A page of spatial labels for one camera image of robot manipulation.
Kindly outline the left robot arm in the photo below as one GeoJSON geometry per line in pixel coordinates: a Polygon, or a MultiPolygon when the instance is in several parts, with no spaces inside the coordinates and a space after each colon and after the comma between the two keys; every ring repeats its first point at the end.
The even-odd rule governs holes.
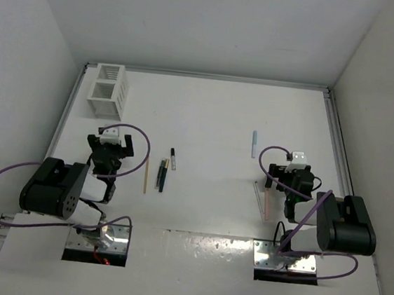
{"type": "Polygon", "coordinates": [[[81,226],[82,235],[99,250],[111,247],[114,230],[102,224],[106,214],[97,206],[108,204],[115,192],[115,175],[124,158],[134,156],[132,137],[117,129],[101,129],[98,135],[88,135],[91,149],[85,163],[66,164],[62,159],[46,158],[20,193],[22,210],[51,215],[67,223],[81,226]]]}

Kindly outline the thin wooden stick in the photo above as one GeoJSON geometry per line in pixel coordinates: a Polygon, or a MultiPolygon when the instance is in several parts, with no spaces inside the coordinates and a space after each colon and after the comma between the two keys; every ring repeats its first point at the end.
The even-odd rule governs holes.
{"type": "Polygon", "coordinates": [[[145,163],[145,175],[144,175],[144,188],[143,188],[143,194],[147,193],[147,182],[148,182],[148,175],[149,175],[149,157],[147,158],[147,161],[145,163]]]}

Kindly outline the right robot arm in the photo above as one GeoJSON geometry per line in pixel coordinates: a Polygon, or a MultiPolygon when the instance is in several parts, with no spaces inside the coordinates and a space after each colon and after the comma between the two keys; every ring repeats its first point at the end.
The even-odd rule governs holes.
{"type": "Polygon", "coordinates": [[[284,217],[295,225],[280,237],[280,252],[373,255],[376,233],[363,198],[318,191],[316,179],[309,165],[269,165],[265,186],[276,183],[277,191],[285,194],[284,217]]]}

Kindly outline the light blue makeup tube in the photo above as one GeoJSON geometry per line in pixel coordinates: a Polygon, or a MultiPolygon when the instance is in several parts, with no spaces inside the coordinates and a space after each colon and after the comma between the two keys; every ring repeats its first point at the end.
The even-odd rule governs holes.
{"type": "Polygon", "coordinates": [[[257,154],[257,130],[254,130],[252,133],[252,147],[251,147],[251,158],[254,159],[256,157],[257,154]]]}

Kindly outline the pink makeup stick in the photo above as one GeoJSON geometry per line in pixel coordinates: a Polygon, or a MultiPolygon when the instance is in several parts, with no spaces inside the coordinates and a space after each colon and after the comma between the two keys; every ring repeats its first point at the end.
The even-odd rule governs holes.
{"type": "Polygon", "coordinates": [[[269,220],[269,202],[270,202],[270,189],[269,188],[265,188],[265,192],[264,192],[264,219],[265,221],[269,220]]]}

